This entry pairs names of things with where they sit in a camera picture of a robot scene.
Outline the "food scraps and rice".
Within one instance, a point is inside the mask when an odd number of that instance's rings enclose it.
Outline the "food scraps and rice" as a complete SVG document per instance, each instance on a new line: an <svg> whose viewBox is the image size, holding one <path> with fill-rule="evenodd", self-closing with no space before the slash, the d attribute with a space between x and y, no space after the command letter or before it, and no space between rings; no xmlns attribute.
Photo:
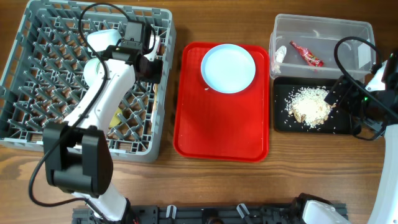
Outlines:
<svg viewBox="0 0 398 224"><path fill-rule="evenodd" d="M318 128L325 124L336 106L336 103L329 104L325 101L328 94L325 86L300 87L289 92L284 99L287 103L285 110L297 123L310 129Z"/></svg>

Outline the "green bowl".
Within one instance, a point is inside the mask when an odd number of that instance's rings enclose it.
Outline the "green bowl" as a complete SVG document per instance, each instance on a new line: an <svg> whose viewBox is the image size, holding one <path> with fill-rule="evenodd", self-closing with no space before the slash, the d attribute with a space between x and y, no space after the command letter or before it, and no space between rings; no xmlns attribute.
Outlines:
<svg viewBox="0 0 398 224"><path fill-rule="evenodd" d="M95 83L101 81L103 76L103 66L98 58L92 58L87 61L84 70L83 78L85 79L88 88L91 88Z"/></svg>

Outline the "light blue small bowl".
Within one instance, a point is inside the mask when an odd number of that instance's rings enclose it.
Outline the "light blue small bowl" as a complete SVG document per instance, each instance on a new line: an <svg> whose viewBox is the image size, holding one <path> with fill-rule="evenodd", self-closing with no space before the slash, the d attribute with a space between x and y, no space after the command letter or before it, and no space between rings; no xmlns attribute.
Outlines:
<svg viewBox="0 0 398 224"><path fill-rule="evenodd" d="M101 52L106 50L109 45L116 45L122 37L117 30L107 29L93 32L86 39L96 52Z"/></svg>

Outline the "yellow cup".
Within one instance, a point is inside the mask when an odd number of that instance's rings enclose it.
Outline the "yellow cup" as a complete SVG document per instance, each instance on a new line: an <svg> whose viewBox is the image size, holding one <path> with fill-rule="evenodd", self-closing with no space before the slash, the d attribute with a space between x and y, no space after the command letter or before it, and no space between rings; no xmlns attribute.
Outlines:
<svg viewBox="0 0 398 224"><path fill-rule="evenodd" d="M110 121L109 128L113 128L121 122L121 120L118 117L119 115L123 115L123 112L120 108L117 108L111 121Z"/></svg>

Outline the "wooden chopstick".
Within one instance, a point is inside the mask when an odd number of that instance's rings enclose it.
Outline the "wooden chopstick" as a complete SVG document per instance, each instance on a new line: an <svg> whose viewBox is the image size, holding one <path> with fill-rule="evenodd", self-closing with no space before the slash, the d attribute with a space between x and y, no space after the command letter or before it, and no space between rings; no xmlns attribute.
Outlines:
<svg viewBox="0 0 398 224"><path fill-rule="evenodd" d="M158 90L158 84L154 84L153 86L153 91L154 91L154 105L153 105L153 110L157 109L157 90Z"/></svg>

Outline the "white plastic fork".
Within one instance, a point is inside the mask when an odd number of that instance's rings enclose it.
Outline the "white plastic fork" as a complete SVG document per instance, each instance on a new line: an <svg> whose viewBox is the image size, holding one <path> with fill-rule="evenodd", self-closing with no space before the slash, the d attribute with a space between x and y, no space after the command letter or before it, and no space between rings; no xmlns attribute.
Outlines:
<svg viewBox="0 0 398 224"><path fill-rule="evenodd" d="M152 113L151 113L151 122L154 122L155 118L155 112L157 111L157 92L158 92L158 84L153 85L153 91L154 91L154 103L152 107Z"/></svg>

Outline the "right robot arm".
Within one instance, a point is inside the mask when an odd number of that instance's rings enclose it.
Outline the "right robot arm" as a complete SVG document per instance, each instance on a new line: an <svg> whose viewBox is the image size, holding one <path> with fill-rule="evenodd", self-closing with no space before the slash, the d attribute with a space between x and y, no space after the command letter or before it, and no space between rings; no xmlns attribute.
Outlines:
<svg viewBox="0 0 398 224"><path fill-rule="evenodd" d="M376 201L368 224L397 223L397 50L377 65L375 75L358 93L367 97L361 102L370 118L384 118L385 156Z"/></svg>

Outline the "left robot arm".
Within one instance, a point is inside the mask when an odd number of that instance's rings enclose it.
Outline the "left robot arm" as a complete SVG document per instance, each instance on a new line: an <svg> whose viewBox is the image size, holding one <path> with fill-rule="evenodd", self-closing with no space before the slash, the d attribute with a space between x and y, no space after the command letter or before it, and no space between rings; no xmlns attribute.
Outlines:
<svg viewBox="0 0 398 224"><path fill-rule="evenodd" d="M152 26L128 21L125 35L101 30L86 37L99 65L88 63L95 78L83 99L61 122L43 131L49 185L84 201L105 223L138 223L130 201L111 183L113 160L106 131L127 91L139 80L159 83L163 62L154 55L159 40Z"/></svg>

